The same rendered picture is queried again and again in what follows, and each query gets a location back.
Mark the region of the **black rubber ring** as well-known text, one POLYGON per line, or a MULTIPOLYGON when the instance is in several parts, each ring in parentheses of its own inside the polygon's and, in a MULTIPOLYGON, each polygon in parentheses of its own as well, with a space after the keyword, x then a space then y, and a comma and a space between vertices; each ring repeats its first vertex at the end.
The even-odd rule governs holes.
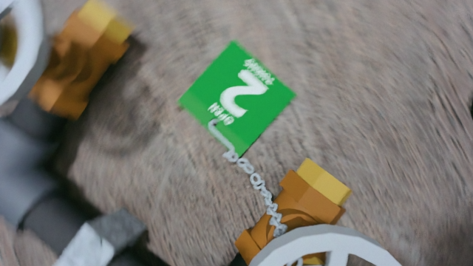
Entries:
POLYGON ((470 116, 473 118, 473 84, 468 91, 466 105, 467 105, 470 116))

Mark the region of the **green tag with silver chain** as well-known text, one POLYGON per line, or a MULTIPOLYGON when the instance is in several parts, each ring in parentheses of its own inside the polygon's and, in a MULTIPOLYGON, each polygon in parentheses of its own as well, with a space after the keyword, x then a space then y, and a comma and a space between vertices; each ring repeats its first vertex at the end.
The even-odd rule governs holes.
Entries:
POLYGON ((282 216, 275 212, 277 205, 270 201, 272 194, 252 174, 248 163, 237 159, 292 96, 293 93, 228 40, 175 103, 228 151, 221 157, 236 162, 250 174, 253 189, 260 189, 260 195, 265 197, 268 206, 265 213, 272 216, 269 225, 276 227, 273 238, 284 235, 286 226, 279 224, 282 216), (211 124, 216 126, 211 128, 211 124), (256 178, 255 183, 252 177, 256 178))

